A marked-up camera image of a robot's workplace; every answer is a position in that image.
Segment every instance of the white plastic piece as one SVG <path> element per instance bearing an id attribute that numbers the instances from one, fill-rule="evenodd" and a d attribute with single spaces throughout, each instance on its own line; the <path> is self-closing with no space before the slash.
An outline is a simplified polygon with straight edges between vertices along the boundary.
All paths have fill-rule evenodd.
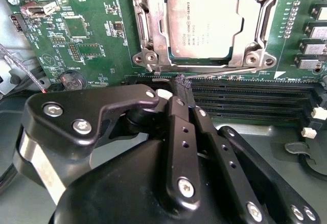
<path id="1" fill-rule="evenodd" d="M 306 138 L 315 139 L 317 131 L 312 128 L 304 127 L 301 131 L 301 135 Z"/>
<path id="2" fill-rule="evenodd" d="M 313 118 L 326 120 L 327 119 L 327 110 L 325 110 L 324 108 L 321 108 L 321 107 L 314 108 L 311 113 L 311 116 Z"/>
<path id="3" fill-rule="evenodd" d="M 157 89 L 155 93 L 166 100 L 169 100 L 173 96 L 173 93 L 163 89 Z"/>

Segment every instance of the white slot latch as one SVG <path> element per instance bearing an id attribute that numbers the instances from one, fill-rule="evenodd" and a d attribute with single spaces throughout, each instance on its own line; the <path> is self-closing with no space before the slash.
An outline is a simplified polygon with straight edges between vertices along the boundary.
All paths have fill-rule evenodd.
<path id="1" fill-rule="evenodd" d="M 317 135 L 317 131 L 313 128 L 304 127 L 301 131 L 301 135 L 306 138 L 314 139 Z"/>
<path id="2" fill-rule="evenodd" d="M 321 108 L 321 107 L 314 108 L 311 113 L 311 116 L 313 118 L 326 120 L 327 119 L 327 110 L 325 110 L 324 108 Z"/>

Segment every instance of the black plastic bracket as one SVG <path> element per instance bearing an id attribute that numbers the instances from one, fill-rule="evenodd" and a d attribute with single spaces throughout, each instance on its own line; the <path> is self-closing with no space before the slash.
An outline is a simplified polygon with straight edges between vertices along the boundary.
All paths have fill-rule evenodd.
<path id="1" fill-rule="evenodd" d="M 154 108 L 158 102 L 156 93 L 145 85 L 37 94 L 26 102 L 22 125 L 35 141 L 67 158 L 80 159 L 93 151 L 104 121 L 108 121 L 105 134 L 109 135 L 125 111 Z M 59 105 L 62 115 L 46 115 L 43 108 L 48 104 Z M 77 119 L 88 121 L 91 132 L 82 135 L 74 131 L 72 124 Z"/>
<path id="2" fill-rule="evenodd" d="M 236 223 L 268 223 L 266 214 L 228 140 L 217 135 L 216 128 L 204 110 L 194 108 L 192 112 L 199 130 L 199 143 L 207 144 L 206 151 L 216 161 L 218 172 L 223 174 L 228 198 L 232 202 L 231 218 Z"/>
<path id="3" fill-rule="evenodd" d="M 167 163 L 160 201 L 176 217 L 186 217 L 200 205 L 200 176 L 195 128 L 189 108 L 179 97 L 168 102 Z"/>
<path id="4" fill-rule="evenodd" d="M 314 209 L 233 128 L 221 127 L 218 134 L 230 142 L 252 188 L 276 223 L 321 223 Z"/>

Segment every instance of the metal frame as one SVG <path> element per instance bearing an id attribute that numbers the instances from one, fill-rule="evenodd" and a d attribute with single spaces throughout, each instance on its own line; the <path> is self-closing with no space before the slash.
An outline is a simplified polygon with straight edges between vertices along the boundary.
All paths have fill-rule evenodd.
<path id="1" fill-rule="evenodd" d="M 164 0 L 133 0 L 141 52 L 133 62 L 156 72 L 256 72 L 273 67 L 276 58 L 266 52 L 277 0 L 239 0 L 237 13 L 244 19 L 243 30 L 234 36 L 228 65 L 179 65 L 169 57 L 169 29 Z"/>

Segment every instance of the connector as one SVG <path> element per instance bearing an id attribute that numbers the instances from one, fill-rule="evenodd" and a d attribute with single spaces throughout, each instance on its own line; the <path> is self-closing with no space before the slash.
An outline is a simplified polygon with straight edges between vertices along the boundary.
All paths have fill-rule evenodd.
<path id="1" fill-rule="evenodd" d="M 21 7 L 21 12 L 30 18 L 43 18 L 53 14 L 57 10 L 57 3 L 51 2 L 29 2 L 28 4 Z"/>
<path id="2" fill-rule="evenodd" d="M 327 119 L 327 110 L 325 110 L 324 108 L 321 108 L 321 107 L 314 108 L 311 113 L 311 116 L 313 118 L 326 120 Z"/>
<path id="3" fill-rule="evenodd" d="M 301 135 L 309 139 L 315 139 L 317 131 L 312 128 L 304 127 L 301 131 Z"/>

